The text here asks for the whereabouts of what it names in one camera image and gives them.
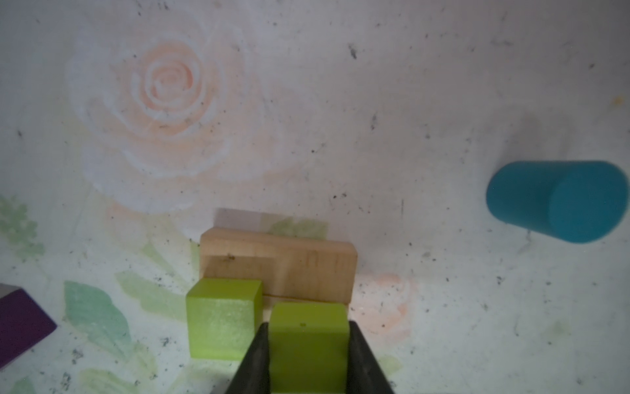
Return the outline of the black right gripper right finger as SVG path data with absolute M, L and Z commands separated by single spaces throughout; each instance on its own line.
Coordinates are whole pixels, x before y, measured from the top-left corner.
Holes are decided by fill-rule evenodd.
M 394 394 L 359 325 L 349 322 L 347 394 Z

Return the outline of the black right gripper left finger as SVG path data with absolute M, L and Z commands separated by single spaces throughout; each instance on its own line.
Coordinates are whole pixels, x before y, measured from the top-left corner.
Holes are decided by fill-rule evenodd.
M 262 323 L 225 394 L 270 394 L 268 323 Z

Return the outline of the small green cube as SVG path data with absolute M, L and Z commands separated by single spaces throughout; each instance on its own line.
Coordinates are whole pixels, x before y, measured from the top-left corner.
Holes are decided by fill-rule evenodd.
M 242 361 L 263 321 L 263 283 L 202 278 L 185 308 L 193 359 Z
M 272 393 L 344 393 L 349 320 L 342 304 L 282 302 L 269 320 Z

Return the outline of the natural wood plank block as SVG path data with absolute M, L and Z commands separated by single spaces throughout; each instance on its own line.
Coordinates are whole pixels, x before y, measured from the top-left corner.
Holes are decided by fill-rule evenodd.
M 358 252 L 348 242 L 211 228 L 200 240 L 201 277 L 260 280 L 267 296 L 349 304 Z

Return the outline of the purple wood block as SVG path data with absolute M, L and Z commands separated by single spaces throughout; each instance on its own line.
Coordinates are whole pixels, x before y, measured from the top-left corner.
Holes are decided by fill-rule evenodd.
M 23 288 L 1 285 L 1 369 L 56 328 L 56 323 Z

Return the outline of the teal cylinder block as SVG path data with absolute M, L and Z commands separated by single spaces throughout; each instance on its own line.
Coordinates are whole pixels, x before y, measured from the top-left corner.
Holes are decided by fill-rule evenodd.
M 605 161 L 517 161 L 495 173 L 486 202 L 502 222 L 584 244 L 623 220 L 629 181 Z

